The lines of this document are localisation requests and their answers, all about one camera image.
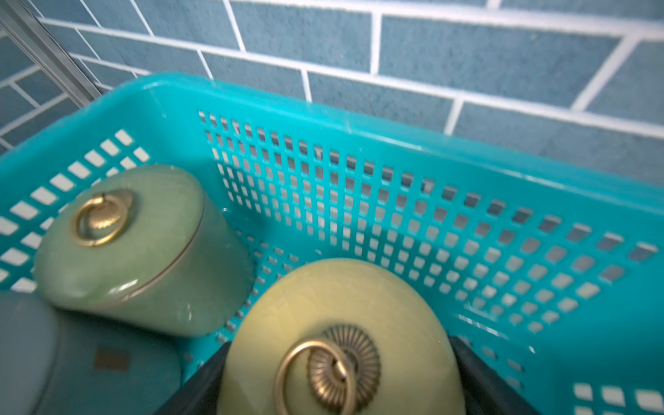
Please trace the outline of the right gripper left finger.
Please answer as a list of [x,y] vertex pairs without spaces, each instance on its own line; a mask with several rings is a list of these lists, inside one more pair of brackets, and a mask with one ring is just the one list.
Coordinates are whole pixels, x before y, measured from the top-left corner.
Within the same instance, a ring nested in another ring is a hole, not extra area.
[[155,412],[155,415],[216,414],[222,374],[231,345],[231,342],[226,342]]

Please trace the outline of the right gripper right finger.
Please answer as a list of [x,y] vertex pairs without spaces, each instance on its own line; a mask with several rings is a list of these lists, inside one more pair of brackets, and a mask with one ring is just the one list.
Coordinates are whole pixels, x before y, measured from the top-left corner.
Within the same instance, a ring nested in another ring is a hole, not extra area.
[[540,414],[457,336],[450,336],[467,414]]

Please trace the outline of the yellow tea canister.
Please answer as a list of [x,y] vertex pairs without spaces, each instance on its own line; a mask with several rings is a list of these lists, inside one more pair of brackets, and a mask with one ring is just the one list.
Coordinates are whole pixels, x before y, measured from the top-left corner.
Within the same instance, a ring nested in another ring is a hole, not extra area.
[[451,342],[402,278],[357,259],[291,271],[250,310],[226,359],[219,414],[463,414]]

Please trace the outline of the blue-grey tea canister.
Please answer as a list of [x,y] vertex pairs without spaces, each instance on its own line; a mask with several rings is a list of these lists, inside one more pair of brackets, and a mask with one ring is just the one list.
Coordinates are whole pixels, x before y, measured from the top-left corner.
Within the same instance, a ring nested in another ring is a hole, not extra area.
[[1,294],[3,414],[152,414],[181,381],[167,337]]

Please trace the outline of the green tea canister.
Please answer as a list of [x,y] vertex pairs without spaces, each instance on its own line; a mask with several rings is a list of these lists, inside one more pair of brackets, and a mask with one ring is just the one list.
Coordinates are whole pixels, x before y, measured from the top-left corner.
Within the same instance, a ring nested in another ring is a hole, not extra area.
[[245,304],[254,264],[223,213],[184,169],[109,177],[54,220],[34,257],[51,304],[167,335],[199,337]]

